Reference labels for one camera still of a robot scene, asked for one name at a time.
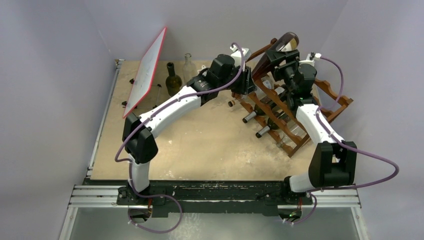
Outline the silver capped bottle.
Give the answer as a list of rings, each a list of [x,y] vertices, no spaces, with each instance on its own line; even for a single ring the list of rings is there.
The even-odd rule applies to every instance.
[[[289,127],[290,131],[294,132],[299,127],[291,120],[288,114],[281,112],[277,118],[279,120],[283,120],[287,126]],[[279,126],[269,117],[267,119],[267,124],[262,129],[260,129],[258,132],[255,133],[255,136],[259,139],[269,131],[273,130],[276,131],[279,129]]]
[[[272,100],[264,100],[264,101],[261,100],[260,102],[270,107],[271,110],[277,106],[277,104],[273,102]],[[265,115],[266,113],[257,104],[255,104],[253,111],[250,112],[245,117],[243,117],[242,122],[246,124],[256,116],[265,116]]]

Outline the gold capped red wine bottle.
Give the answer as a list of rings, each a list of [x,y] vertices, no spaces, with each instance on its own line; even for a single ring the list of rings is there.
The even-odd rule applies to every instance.
[[[286,32],[283,34],[270,48],[265,50],[263,56],[256,64],[254,69],[251,71],[253,79],[259,79],[268,72],[271,72],[278,65],[271,65],[268,59],[268,50],[274,50],[279,52],[288,52],[297,50],[299,45],[299,37],[294,32]]]

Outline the dark green wine bottle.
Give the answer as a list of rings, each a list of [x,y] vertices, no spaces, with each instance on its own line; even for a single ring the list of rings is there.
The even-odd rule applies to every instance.
[[[168,71],[168,77],[165,80],[165,85],[169,96],[173,97],[180,91],[183,85],[183,81],[181,77],[176,74],[175,65],[173,62],[168,62],[166,67]]]

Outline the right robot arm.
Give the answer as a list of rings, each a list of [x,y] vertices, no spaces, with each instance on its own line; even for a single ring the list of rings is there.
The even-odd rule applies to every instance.
[[[355,143],[345,141],[334,131],[311,93],[317,75],[315,61],[320,58],[321,54],[311,52],[305,60],[295,59],[273,72],[275,78],[284,81],[287,107],[316,145],[307,172],[284,180],[287,186],[280,196],[288,204],[311,190],[349,186],[355,177]]]

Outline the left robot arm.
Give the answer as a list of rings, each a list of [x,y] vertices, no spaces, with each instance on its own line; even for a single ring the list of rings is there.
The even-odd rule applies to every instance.
[[[215,99],[220,91],[229,90],[248,95],[256,90],[252,70],[242,61],[236,64],[233,57],[218,55],[209,67],[202,69],[178,93],[139,116],[131,113],[125,118],[121,150],[128,153],[130,163],[129,197],[138,205],[149,199],[150,162],[158,153],[156,138],[173,122],[185,114]]]

